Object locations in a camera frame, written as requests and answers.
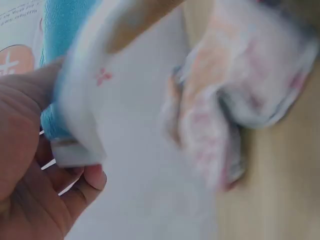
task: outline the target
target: wooden surface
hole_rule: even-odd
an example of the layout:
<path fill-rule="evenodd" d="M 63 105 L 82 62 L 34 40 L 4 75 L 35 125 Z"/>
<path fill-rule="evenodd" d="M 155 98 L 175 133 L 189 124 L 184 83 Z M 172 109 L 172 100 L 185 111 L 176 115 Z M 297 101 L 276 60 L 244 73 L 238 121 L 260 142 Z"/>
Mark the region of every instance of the wooden surface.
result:
<path fill-rule="evenodd" d="M 184 6 L 191 46 L 204 32 L 211 2 Z M 217 196 L 219 240 L 320 239 L 319 98 L 320 61 L 282 121 L 243 131 L 248 172 Z"/>

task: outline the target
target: finger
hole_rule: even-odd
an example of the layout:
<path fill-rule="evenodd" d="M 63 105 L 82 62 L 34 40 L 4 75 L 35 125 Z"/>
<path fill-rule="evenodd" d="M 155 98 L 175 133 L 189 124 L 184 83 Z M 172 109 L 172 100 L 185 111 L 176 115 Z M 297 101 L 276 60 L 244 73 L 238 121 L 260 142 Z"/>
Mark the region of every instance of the finger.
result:
<path fill-rule="evenodd" d="M 54 159 L 50 141 L 46 139 L 44 134 L 39 136 L 39 143 L 34 155 L 34 159 L 41 168 Z"/>
<path fill-rule="evenodd" d="M 44 169 L 43 172 L 46 173 L 49 178 L 52 188 L 59 194 L 80 178 L 84 172 L 84 168 L 77 167 L 64 169 L 54 164 Z"/>
<path fill-rule="evenodd" d="M 81 178 L 61 196 L 73 223 L 80 214 L 97 198 L 107 183 L 107 176 L 101 165 L 86 166 Z"/>
<path fill-rule="evenodd" d="M 63 58 L 60 58 L 27 74 L 6 75 L 1 78 L 1 84 L 23 93 L 37 104 L 38 112 L 42 112 L 51 103 L 54 84 L 62 64 Z"/>

